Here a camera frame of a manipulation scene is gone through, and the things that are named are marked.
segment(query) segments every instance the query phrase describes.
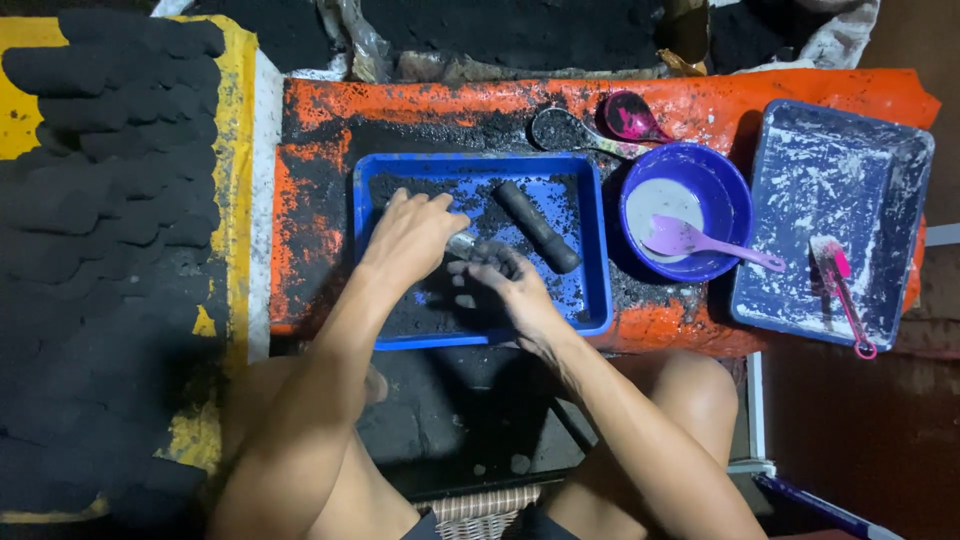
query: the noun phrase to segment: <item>spoon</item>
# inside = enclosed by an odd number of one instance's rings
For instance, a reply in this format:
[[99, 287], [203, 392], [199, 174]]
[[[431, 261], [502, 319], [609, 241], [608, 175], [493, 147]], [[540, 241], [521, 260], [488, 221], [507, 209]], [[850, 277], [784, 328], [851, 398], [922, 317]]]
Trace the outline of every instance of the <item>spoon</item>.
[[677, 142], [663, 131], [640, 94], [630, 90], [614, 92], [607, 98], [603, 119], [614, 135], [626, 140]]
[[620, 156], [624, 160], [633, 160], [651, 150], [639, 144], [605, 138], [592, 131], [566, 109], [557, 107], [544, 109], [537, 114], [530, 125], [530, 133], [537, 146], [551, 152], [593, 148]]
[[775, 272], [786, 269], [782, 258], [715, 240], [697, 231], [683, 219], [654, 214], [650, 220], [653, 224], [653, 233], [643, 240], [643, 245], [659, 254], [689, 255], [710, 250], [745, 258]]

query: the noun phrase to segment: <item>blue tray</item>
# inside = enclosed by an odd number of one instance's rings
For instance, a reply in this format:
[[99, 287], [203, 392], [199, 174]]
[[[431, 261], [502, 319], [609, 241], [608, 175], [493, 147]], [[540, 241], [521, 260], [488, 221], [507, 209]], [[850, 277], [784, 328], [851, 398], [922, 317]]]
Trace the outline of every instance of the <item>blue tray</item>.
[[737, 322], [852, 345], [837, 296], [811, 276], [811, 236], [830, 234], [851, 266], [847, 285], [878, 351], [897, 337], [920, 226], [933, 137], [875, 118], [779, 99], [763, 114], [749, 247], [787, 263], [785, 272], [736, 269]]
[[[378, 173], [390, 173], [402, 177], [414, 177], [442, 181], [457, 179], [458, 189], [470, 194], [478, 185], [493, 179], [513, 180], [525, 184], [526, 192], [546, 214], [547, 220], [559, 231], [566, 228], [572, 215], [564, 211], [558, 199], [558, 185], [547, 183], [545, 178], [555, 174], [577, 175], [577, 204], [580, 211], [579, 231], [570, 230], [564, 235], [567, 245], [580, 254], [583, 264], [576, 270], [557, 276], [537, 254], [530, 261], [537, 267], [545, 281], [561, 280], [553, 287], [554, 306], [564, 315], [573, 328], [584, 336], [598, 335], [607, 330], [613, 319], [610, 270], [607, 260], [607, 240], [604, 233], [603, 203], [600, 197], [600, 176], [591, 161], [574, 154], [374, 154], [359, 160], [353, 171], [353, 234], [356, 241], [356, 259], [359, 261], [367, 249], [373, 229], [373, 203], [369, 180]], [[497, 204], [494, 200], [481, 201], [479, 208], [466, 210], [475, 218], [484, 207]], [[460, 202], [454, 200], [451, 211], [460, 211]], [[473, 225], [469, 228], [477, 233]], [[513, 244], [523, 238], [520, 230], [510, 225], [502, 229], [494, 239]], [[577, 297], [577, 290], [582, 294]], [[586, 313], [586, 322], [574, 318], [578, 312]], [[503, 330], [492, 329], [490, 333], [461, 331], [455, 333], [432, 333], [418, 335], [386, 335], [377, 337], [377, 351], [399, 349], [422, 349], [452, 345], [478, 345], [502, 341]]]

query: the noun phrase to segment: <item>black charcoal pile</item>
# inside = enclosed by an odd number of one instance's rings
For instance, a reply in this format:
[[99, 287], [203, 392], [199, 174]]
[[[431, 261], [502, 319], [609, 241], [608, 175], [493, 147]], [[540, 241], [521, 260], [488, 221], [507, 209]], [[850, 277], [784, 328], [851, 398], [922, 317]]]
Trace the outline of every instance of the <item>black charcoal pile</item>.
[[175, 483], [151, 455], [182, 364], [215, 349], [192, 327], [215, 277], [223, 33], [101, 9], [58, 19], [69, 45], [3, 55], [43, 121], [39, 147], [0, 161], [0, 463], [17, 464], [0, 467], [0, 509]]

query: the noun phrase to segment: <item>knee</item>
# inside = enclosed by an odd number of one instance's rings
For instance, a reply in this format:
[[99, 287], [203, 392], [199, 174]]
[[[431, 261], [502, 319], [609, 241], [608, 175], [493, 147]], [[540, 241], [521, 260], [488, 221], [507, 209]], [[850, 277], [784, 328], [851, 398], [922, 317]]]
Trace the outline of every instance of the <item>knee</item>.
[[696, 417], [732, 422], [739, 403], [733, 378], [720, 362], [690, 351], [669, 351], [656, 384], [655, 401], [669, 399]]

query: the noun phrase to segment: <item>pink spoon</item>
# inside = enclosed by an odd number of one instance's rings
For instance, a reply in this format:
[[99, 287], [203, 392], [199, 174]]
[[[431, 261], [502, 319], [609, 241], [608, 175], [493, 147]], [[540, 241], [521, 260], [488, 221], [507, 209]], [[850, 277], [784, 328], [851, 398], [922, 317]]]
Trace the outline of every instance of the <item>pink spoon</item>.
[[677, 141], [663, 132], [647, 102], [630, 90], [614, 92], [607, 98], [603, 118], [614, 135], [626, 140], [664, 144]]
[[718, 251], [745, 258], [775, 272], [786, 269], [782, 258], [714, 240], [683, 219], [654, 214], [650, 221], [653, 233], [643, 240], [643, 245], [659, 254], [689, 255], [698, 251]]

